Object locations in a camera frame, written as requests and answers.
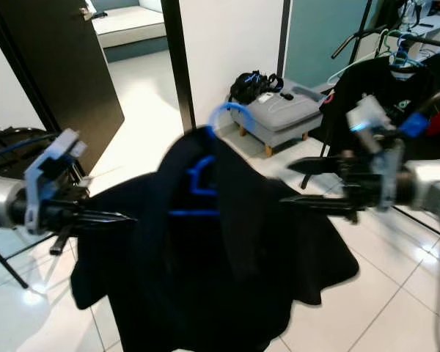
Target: black t-shirt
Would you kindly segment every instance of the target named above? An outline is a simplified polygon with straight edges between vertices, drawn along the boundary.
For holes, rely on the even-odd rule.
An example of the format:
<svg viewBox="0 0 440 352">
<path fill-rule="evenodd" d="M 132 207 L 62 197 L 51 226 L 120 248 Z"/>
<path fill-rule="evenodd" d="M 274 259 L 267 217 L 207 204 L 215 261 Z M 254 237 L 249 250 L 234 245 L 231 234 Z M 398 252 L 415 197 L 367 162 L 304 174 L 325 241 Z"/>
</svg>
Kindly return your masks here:
<svg viewBox="0 0 440 352">
<path fill-rule="evenodd" d="M 427 100 L 435 90 L 433 74 L 421 67 L 409 79 L 402 81 L 392 75 L 388 57 L 361 62 L 348 68 L 321 106 L 323 127 L 329 134 L 329 155 L 342 150 L 362 149 L 349 131 L 346 114 L 366 95 L 374 95 L 387 116 L 396 126 Z"/>
</svg>

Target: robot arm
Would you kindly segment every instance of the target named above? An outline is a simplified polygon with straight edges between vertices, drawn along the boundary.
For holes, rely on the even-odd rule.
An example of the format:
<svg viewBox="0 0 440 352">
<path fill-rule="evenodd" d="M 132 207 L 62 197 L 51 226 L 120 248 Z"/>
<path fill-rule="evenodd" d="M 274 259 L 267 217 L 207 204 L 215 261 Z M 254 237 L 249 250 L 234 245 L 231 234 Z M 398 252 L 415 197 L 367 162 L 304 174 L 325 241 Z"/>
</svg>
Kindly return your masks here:
<svg viewBox="0 0 440 352">
<path fill-rule="evenodd" d="M 423 104 L 420 111 L 438 100 L 440 92 Z M 296 196 L 282 201 L 345 216 L 353 223 L 358 221 L 357 211 L 369 207 L 386 211 L 393 205 L 430 211 L 440 218 L 440 160 L 402 163 L 401 134 L 417 137 L 428 126 L 427 120 L 417 112 L 396 129 L 372 96 L 361 100 L 347 118 L 351 130 L 369 153 L 368 160 L 357 158 L 348 150 L 340 157 L 305 158 L 289 165 L 290 169 L 304 174 L 336 173 L 342 178 L 344 197 Z"/>
<path fill-rule="evenodd" d="M 29 233 L 54 232 L 52 255 L 60 255 L 70 236 L 113 230 L 135 222 L 119 213 L 88 210 L 87 184 L 69 184 L 66 171 L 86 145 L 78 134 L 64 131 L 25 171 L 24 180 L 0 177 L 0 227 L 25 225 Z"/>
</svg>

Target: door handle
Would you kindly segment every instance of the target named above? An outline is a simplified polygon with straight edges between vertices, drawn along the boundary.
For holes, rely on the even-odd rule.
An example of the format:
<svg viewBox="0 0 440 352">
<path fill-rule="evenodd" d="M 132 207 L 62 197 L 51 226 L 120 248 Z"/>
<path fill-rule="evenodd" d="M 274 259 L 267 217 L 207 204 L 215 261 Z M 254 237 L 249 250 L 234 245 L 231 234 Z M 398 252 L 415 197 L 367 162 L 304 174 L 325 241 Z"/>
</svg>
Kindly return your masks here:
<svg viewBox="0 0 440 352">
<path fill-rule="evenodd" d="M 80 13 L 85 21 L 90 21 L 93 17 L 93 14 L 88 10 L 88 7 L 80 7 Z"/>
</svg>

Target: black garment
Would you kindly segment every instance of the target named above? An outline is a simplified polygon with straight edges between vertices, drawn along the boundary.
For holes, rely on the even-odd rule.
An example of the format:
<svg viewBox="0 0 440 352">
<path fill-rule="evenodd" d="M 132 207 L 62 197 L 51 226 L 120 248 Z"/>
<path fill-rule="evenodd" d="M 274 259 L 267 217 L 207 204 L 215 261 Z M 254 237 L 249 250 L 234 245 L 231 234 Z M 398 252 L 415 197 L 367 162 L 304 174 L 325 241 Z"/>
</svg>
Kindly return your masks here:
<svg viewBox="0 0 440 352">
<path fill-rule="evenodd" d="M 186 194 L 186 170 L 206 155 L 216 157 L 221 216 L 168 216 L 200 208 Z M 139 221 L 79 238 L 71 277 L 78 308 L 107 294 L 126 352 L 263 351 L 286 329 L 293 299 L 320 304 L 323 288 L 359 270 L 325 216 L 279 203 L 293 194 L 206 129 L 190 132 L 156 173 L 89 201 Z"/>
<path fill-rule="evenodd" d="M 348 68 L 321 106 L 323 127 L 328 131 L 327 142 L 331 145 L 329 155 L 342 150 L 359 151 L 362 146 L 349 131 L 346 114 L 356 107 L 365 95 L 374 95 L 383 106 L 387 116 L 396 126 L 417 110 L 435 90 L 432 73 L 426 67 L 418 69 L 407 81 L 396 79 L 391 74 L 388 57 L 363 61 Z"/>
</svg>

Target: dark door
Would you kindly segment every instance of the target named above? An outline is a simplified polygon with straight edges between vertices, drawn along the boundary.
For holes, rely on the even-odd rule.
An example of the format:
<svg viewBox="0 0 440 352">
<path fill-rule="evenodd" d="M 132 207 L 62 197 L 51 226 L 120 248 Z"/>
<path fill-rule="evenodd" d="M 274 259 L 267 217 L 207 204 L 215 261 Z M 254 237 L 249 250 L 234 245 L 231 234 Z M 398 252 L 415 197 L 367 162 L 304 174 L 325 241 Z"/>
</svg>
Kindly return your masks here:
<svg viewBox="0 0 440 352">
<path fill-rule="evenodd" d="M 80 158 L 88 173 L 124 116 L 82 7 L 84 0 L 0 0 L 0 19 L 56 129 L 79 131 L 88 145 Z"/>
</svg>

